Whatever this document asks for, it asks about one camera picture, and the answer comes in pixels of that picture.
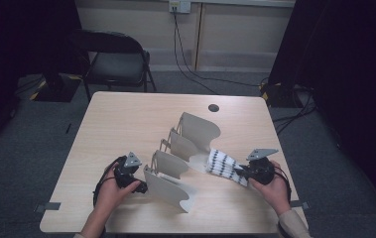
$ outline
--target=electrical outlet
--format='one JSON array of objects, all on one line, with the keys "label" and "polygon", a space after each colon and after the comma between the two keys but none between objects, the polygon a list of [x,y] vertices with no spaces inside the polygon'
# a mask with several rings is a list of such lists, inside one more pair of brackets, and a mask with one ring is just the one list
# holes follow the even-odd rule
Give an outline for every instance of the electrical outlet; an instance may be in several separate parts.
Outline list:
[{"label": "electrical outlet", "polygon": [[190,13],[190,2],[171,0],[169,1],[169,12]]}]

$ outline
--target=chair seat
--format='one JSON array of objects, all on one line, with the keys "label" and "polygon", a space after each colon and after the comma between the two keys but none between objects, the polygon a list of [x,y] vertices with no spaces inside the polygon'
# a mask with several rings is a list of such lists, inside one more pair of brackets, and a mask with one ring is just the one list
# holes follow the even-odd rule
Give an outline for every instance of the chair seat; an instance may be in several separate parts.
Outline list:
[{"label": "chair seat", "polygon": [[[149,61],[148,52],[144,52]],[[86,80],[92,84],[142,84],[143,60],[139,54],[98,53]]]}]

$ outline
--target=sleeve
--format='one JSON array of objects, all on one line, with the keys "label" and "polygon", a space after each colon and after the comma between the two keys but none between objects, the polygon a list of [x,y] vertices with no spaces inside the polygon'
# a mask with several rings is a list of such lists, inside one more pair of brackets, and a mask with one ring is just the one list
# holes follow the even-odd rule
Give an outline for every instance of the sleeve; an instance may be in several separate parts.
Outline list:
[{"label": "sleeve", "polygon": [[289,210],[280,215],[280,233],[285,237],[311,238],[309,230],[295,210]]},{"label": "sleeve", "polygon": [[73,236],[73,238],[85,238],[85,237],[83,237],[81,234],[75,234],[75,235]]}]

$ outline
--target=striped cloth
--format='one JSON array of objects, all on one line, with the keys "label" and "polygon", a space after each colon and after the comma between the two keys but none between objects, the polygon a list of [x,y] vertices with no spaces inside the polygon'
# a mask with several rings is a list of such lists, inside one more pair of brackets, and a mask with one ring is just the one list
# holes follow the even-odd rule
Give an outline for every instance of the striped cloth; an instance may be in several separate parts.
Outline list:
[{"label": "striped cloth", "polygon": [[241,169],[239,164],[225,153],[215,149],[211,150],[206,164],[206,171],[247,186],[247,179],[239,176],[234,168]]}]

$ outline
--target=wooden table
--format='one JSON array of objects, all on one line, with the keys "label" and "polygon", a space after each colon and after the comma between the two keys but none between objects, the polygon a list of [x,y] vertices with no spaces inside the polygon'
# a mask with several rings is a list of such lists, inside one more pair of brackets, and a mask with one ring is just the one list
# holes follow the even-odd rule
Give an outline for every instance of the wooden table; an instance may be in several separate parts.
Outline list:
[{"label": "wooden table", "polygon": [[[219,106],[218,112],[208,105]],[[255,148],[280,152],[269,157],[281,164],[291,181],[292,200],[298,195],[265,101],[259,97],[160,93],[97,92],[92,97],[73,142],[41,230],[75,233],[92,210],[92,192],[105,167],[119,156],[134,152],[149,165],[161,139],[178,125],[183,112],[215,123],[221,135],[211,142],[241,164]],[[143,166],[135,177],[144,180]],[[256,234],[275,233],[278,217],[251,187],[189,170],[182,182],[197,189],[189,213],[148,194],[131,194],[110,216],[111,233]],[[303,210],[295,208],[306,222]]]}]

